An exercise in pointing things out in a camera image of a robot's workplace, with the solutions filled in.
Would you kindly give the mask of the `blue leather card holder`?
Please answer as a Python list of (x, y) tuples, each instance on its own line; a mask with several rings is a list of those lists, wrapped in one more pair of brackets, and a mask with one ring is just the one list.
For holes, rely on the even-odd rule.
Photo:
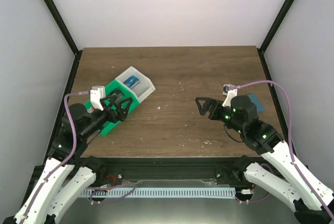
[(257, 113), (262, 113), (265, 111), (265, 107), (254, 93), (250, 93), (247, 96), (250, 98), (251, 102), (256, 105)]

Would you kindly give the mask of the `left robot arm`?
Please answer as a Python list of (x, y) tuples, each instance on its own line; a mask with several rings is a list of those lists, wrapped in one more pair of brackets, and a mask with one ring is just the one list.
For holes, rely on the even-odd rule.
[(115, 94), (100, 95), (94, 91), (84, 91), (82, 94), (90, 95), (94, 110), (88, 112), (81, 103), (68, 105), (71, 94), (64, 97), (66, 113), (63, 128), (53, 142), (42, 174), (20, 210), (5, 218), (4, 223), (59, 223), (79, 195), (97, 178), (104, 177), (103, 162), (89, 157), (72, 179), (64, 184), (86, 150), (88, 138), (103, 130), (107, 122), (124, 121), (133, 99), (120, 99)]

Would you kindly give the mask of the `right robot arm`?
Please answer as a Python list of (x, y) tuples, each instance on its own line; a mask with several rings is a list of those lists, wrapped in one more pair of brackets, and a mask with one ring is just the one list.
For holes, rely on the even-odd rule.
[(233, 175), (240, 181), (259, 185), (285, 203), (299, 223), (330, 223), (333, 221), (333, 190), (321, 183), (305, 167), (288, 143), (270, 124), (260, 120), (256, 105), (248, 96), (235, 96), (220, 101), (197, 97), (200, 115), (221, 121), (239, 133), (242, 142), (268, 161), (280, 177), (264, 169), (247, 156), (234, 163)]

